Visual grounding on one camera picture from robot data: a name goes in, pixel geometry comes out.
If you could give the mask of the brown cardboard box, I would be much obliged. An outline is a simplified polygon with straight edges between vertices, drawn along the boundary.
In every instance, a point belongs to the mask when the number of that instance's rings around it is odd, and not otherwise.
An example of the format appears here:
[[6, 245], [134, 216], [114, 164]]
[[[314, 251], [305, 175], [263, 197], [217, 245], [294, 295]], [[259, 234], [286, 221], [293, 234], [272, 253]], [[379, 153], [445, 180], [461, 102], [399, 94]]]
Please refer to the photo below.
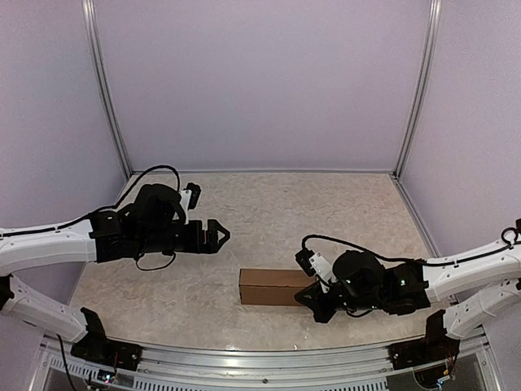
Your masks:
[[239, 272], [242, 305], [300, 306], [295, 294], [316, 282], [302, 270], [248, 269]]

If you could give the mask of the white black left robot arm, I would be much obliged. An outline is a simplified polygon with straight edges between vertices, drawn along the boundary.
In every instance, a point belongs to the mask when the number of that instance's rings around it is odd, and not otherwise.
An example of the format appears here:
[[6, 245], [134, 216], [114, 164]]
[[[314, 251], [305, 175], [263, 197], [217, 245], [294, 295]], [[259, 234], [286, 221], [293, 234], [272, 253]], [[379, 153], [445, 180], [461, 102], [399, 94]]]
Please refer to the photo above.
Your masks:
[[63, 340], [81, 342], [96, 362], [114, 354], [99, 316], [74, 309], [22, 282], [16, 273], [67, 263], [106, 263], [149, 253], [212, 255], [230, 239], [219, 221], [191, 220], [200, 188], [189, 183], [178, 191], [163, 184], [142, 186], [134, 201], [102, 208], [72, 222], [27, 230], [1, 231], [1, 313], [53, 332]]

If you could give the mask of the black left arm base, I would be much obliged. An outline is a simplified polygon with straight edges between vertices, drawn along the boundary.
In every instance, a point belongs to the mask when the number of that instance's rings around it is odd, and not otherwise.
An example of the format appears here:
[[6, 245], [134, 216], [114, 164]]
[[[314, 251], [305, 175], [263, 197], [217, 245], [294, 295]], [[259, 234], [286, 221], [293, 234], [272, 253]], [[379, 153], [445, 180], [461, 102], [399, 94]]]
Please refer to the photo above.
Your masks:
[[72, 344], [71, 355], [115, 369], [136, 371], [143, 347], [108, 338], [101, 319], [93, 310], [82, 307], [81, 313], [86, 320], [86, 334]]

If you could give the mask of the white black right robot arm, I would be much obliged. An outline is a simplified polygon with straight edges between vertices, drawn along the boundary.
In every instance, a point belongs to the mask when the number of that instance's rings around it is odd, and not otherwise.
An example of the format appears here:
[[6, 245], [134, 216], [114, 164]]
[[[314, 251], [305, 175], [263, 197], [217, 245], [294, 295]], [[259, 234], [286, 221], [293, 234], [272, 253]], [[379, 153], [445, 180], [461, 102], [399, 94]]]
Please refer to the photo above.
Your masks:
[[449, 341], [457, 341], [520, 302], [520, 225], [505, 228], [499, 239], [466, 253], [439, 258], [384, 257], [356, 244], [334, 262], [303, 245], [296, 262], [315, 280], [295, 294], [318, 323], [337, 311], [352, 318], [373, 310], [406, 315], [426, 309], [462, 291], [476, 288], [460, 304], [427, 318], [417, 355], [432, 362]]

